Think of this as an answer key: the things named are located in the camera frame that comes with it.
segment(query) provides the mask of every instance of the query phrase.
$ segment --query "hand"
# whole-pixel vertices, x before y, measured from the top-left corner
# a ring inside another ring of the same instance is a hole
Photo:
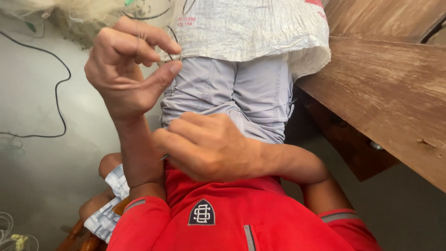
[[[258,144],[244,137],[226,114],[184,113],[153,139],[169,161],[196,181],[234,181],[260,177]]]
[[[149,67],[160,60],[155,46],[170,54],[181,52],[162,29],[128,17],[120,18],[113,28],[103,28],[95,39],[85,74],[114,121],[132,120],[149,111],[181,70],[181,62],[170,61],[144,80],[138,65]]]

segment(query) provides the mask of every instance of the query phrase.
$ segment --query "chair leg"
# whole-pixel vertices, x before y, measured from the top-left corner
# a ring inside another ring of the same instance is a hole
[[[83,229],[84,222],[82,220],[79,220],[76,225],[71,229],[68,236],[63,240],[63,242],[60,244],[60,246],[57,248],[57,251],[66,251],[68,248],[73,245],[73,243],[76,241],[78,235]]]
[[[88,239],[82,244],[82,247],[79,251],[96,251],[96,248],[99,246],[99,243],[102,241],[96,235],[89,233]]]

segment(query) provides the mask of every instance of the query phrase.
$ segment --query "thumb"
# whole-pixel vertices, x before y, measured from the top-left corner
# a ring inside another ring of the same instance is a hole
[[[143,82],[149,87],[150,95],[158,99],[163,91],[170,86],[182,67],[183,64],[178,60],[172,60],[161,65]]]

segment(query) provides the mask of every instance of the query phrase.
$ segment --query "shirt logo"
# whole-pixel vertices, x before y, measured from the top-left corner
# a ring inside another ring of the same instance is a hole
[[[207,200],[202,199],[195,204],[190,212],[188,225],[215,225],[214,209]]]

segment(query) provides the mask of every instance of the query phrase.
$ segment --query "gray stripe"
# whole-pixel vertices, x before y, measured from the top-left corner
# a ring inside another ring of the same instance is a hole
[[[359,219],[359,216],[355,213],[334,213],[321,218],[323,222],[328,223],[341,219]]]
[[[127,212],[127,210],[131,209],[132,207],[134,207],[134,206],[138,206],[138,205],[142,205],[142,204],[145,204],[145,199],[142,199],[142,200],[138,200],[138,201],[133,202],[132,204],[130,204],[129,206],[127,206],[127,208],[124,210],[124,213]]]
[[[252,236],[251,226],[244,225],[246,241],[248,242],[248,251],[256,251],[256,245],[254,243],[254,238]]]

